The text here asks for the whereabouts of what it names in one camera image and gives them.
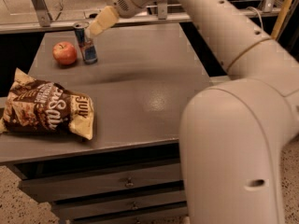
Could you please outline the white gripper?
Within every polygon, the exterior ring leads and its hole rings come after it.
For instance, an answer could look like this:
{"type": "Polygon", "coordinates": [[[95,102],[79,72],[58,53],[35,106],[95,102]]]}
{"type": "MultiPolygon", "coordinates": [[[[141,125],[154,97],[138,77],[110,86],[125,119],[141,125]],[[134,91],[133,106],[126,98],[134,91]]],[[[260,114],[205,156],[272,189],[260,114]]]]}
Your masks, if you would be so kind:
{"type": "Polygon", "coordinates": [[[122,18],[132,18],[152,1],[154,0],[112,0],[114,7],[106,6],[101,10],[88,26],[88,36],[100,35],[106,29],[115,25],[119,20],[119,16],[122,18]]]}

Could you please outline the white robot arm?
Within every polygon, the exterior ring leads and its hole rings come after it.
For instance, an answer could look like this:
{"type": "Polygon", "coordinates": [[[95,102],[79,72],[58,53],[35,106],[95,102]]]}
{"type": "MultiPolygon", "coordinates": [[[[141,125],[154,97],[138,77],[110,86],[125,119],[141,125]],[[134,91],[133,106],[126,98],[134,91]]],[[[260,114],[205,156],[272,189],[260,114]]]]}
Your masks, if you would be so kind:
{"type": "MultiPolygon", "coordinates": [[[[161,0],[111,0],[92,35],[161,0]]],[[[229,81],[186,105],[179,149],[191,224],[285,224],[283,147],[299,131],[297,61],[227,0],[178,0],[229,81]]]]}

